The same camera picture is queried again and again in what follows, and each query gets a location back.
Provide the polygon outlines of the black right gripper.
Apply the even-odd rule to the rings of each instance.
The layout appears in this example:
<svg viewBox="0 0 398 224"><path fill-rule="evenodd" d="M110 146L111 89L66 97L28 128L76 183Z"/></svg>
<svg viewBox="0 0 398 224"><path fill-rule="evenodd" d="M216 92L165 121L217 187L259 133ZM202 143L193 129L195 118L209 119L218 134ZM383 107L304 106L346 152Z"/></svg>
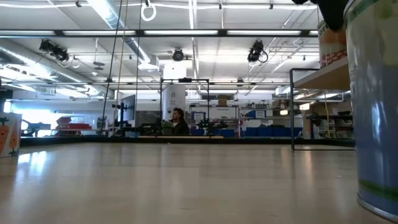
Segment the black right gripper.
<svg viewBox="0 0 398 224"><path fill-rule="evenodd" d="M294 4L304 4L308 0L292 0ZM343 13L348 0L317 0L323 19L331 30L340 30L344 24Z"/></svg>

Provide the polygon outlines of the orange labelled tin can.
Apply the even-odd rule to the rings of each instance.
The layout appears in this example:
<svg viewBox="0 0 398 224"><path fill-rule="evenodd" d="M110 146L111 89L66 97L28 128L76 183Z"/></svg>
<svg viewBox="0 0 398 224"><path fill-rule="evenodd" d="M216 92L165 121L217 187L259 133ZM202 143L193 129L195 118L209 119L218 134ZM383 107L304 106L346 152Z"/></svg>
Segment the orange labelled tin can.
<svg viewBox="0 0 398 224"><path fill-rule="evenodd" d="M333 31L325 21L318 24L320 68L326 67L347 56L346 31Z"/></svg>

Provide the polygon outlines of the pale blue and green can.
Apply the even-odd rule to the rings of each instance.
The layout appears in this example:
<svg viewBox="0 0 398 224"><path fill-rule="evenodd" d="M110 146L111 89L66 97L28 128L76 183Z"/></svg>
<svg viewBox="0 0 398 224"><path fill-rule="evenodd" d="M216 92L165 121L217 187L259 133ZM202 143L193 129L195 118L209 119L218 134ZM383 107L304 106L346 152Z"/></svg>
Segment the pale blue and green can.
<svg viewBox="0 0 398 224"><path fill-rule="evenodd" d="M398 0L345 11L359 203L398 223Z"/></svg>

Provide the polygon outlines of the carrot print tin can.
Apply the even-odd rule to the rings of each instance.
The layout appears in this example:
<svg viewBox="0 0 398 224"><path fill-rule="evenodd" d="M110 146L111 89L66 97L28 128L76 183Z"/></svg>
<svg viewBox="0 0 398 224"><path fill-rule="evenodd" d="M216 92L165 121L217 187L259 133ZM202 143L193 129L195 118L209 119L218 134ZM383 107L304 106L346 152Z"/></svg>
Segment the carrot print tin can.
<svg viewBox="0 0 398 224"><path fill-rule="evenodd" d="M0 158L19 154L22 115L0 113Z"/></svg>

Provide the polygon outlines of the blue storage bins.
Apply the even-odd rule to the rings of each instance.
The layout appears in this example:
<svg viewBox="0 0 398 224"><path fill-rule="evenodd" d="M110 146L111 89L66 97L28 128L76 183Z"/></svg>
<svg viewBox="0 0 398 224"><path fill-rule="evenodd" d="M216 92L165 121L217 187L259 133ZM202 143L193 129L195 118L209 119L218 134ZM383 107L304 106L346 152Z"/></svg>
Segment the blue storage bins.
<svg viewBox="0 0 398 224"><path fill-rule="evenodd" d="M244 137L291 137L290 127L263 126L258 128L246 128L243 131Z"/></svg>

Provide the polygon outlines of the metal storage rack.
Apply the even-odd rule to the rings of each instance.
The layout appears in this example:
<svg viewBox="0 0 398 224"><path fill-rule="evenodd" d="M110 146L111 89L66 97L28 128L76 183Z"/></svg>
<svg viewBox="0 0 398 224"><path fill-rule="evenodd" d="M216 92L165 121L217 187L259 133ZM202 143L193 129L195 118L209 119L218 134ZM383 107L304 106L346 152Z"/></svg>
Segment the metal storage rack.
<svg viewBox="0 0 398 224"><path fill-rule="evenodd" d="M188 126L192 136L215 138L240 138L241 118L237 105L218 106L190 104L188 107Z"/></svg>

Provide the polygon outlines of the white round column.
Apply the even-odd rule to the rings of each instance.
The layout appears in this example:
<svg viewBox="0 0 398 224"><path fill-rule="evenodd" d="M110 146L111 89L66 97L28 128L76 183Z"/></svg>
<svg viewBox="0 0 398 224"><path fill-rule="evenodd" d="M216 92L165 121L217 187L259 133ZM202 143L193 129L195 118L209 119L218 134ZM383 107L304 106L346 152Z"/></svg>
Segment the white round column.
<svg viewBox="0 0 398 224"><path fill-rule="evenodd" d="M162 77L162 119L172 119L174 108L185 109L185 85L179 84L178 80L186 76L187 69L184 65L178 65L177 63L164 65Z"/></svg>

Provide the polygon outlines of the seated person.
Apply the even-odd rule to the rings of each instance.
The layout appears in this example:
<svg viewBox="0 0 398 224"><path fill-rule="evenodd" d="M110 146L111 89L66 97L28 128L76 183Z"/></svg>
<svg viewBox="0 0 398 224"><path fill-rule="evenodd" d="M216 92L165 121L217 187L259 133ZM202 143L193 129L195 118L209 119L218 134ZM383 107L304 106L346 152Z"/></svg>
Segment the seated person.
<svg viewBox="0 0 398 224"><path fill-rule="evenodd" d="M172 133L174 135L189 135L190 130L187 122L185 121L185 113L181 108L174 108L172 111Z"/></svg>

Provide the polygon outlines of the wooden background table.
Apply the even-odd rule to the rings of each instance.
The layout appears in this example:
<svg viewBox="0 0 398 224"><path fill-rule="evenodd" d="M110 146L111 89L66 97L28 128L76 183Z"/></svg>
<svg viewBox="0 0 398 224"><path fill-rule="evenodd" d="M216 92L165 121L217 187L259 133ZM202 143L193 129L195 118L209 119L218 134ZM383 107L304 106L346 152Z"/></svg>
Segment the wooden background table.
<svg viewBox="0 0 398 224"><path fill-rule="evenodd" d="M223 136L139 136L138 138L158 139L224 139Z"/></svg>

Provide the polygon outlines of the green potted plant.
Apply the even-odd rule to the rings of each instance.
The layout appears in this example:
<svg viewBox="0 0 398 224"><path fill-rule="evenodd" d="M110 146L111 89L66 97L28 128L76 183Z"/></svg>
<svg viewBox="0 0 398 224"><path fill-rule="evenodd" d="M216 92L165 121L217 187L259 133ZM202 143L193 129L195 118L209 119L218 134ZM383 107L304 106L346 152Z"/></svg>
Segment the green potted plant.
<svg viewBox="0 0 398 224"><path fill-rule="evenodd" d="M165 136L172 135L173 127L174 127L174 126L173 126L173 122L163 120L163 121L161 122L161 132L162 132L162 135L165 135Z"/></svg>

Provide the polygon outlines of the dark monitor on stand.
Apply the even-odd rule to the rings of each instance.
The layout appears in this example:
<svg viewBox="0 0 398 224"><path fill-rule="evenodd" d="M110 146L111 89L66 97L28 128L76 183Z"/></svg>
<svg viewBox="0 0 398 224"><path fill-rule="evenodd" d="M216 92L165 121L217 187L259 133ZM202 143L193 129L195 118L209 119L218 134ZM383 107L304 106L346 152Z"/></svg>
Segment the dark monitor on stand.
<svg viewBox="0 0 398 224"><path fill-rule="evenodd" d="M132 121L136 115L136 96L130 95L121 100L120 118L123 121Z"/></svg>

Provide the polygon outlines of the red machine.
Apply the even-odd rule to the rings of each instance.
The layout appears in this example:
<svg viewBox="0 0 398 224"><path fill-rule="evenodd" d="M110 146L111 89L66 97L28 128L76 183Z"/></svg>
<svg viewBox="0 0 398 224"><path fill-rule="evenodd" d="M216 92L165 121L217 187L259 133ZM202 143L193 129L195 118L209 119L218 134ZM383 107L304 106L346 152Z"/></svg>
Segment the red machine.
<svg viewBox="0 0 398 224"><path fill-rule="evenodd" d="M81 131L81 130L91 130L92 127L86 123L73 123L73 116L62 116L57 122L56 130L62 131Z"/></svg>

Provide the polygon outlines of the black overhead frame beam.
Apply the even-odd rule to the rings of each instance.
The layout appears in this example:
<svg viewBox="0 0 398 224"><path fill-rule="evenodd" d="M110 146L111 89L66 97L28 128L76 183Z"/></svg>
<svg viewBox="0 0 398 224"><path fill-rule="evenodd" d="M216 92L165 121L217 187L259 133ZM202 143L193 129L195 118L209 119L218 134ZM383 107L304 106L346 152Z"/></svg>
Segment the black overhead frame beam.
<svg viewBox="0 0 398 224"><path fill-rule="evenodd" d="M294 29L265 29L265 30L239 30L239 29L177 29L177 30L0 30L0 38L97 38L97 37L302 37L315 38L317 30Z"/></svg>

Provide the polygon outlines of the silver ventilation duct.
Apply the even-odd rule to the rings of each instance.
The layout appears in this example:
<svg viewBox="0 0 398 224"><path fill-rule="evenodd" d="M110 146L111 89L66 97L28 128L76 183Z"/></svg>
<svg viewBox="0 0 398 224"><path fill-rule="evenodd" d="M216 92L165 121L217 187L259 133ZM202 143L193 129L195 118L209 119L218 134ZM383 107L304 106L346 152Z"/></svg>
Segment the silver ventilation duct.
<svg viewBox="0 0 398 224"><path fill-rule="evenodd" d="M117 8L113 0L86 0L105 23L114 30L126 28L125 19L121 17L121 8ZM138 45L133 37L122 37L124 43L135 53L141 63L149 63L150 57Z"/></svg>
<svg viewBox="0 0 398 224"><path fill-rule="evenodd" d="M33 74L35 77L44 78L50 81L70 81L72 83L80 83L82 87L89 88L91 96L104 97L106 89L103 86L90 85L88 78L77 74L69 68L64 68L56 62L53 62L41 55L35 54L32 51L17 45L16 43L0 39L0 55L8 56L15 62L6 62L6 65L26 71L28 74Z"/></svg>

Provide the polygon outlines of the black metal table frame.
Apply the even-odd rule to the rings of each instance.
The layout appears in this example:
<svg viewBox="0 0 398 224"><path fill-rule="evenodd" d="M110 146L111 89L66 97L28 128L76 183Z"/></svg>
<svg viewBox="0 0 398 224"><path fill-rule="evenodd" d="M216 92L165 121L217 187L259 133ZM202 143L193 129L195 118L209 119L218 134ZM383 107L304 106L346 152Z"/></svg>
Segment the black metal table frame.
<svg viewBox="0 0 398 224"><path fill-rule="evenodd" d="M77 137L23 137L21 147L44 146L52 144L77 144L77 143L143 143L143 144L291 144L291 139L154 139L154 138L125 138L125 137L99 137L99 136L77 136Z"/></svg>

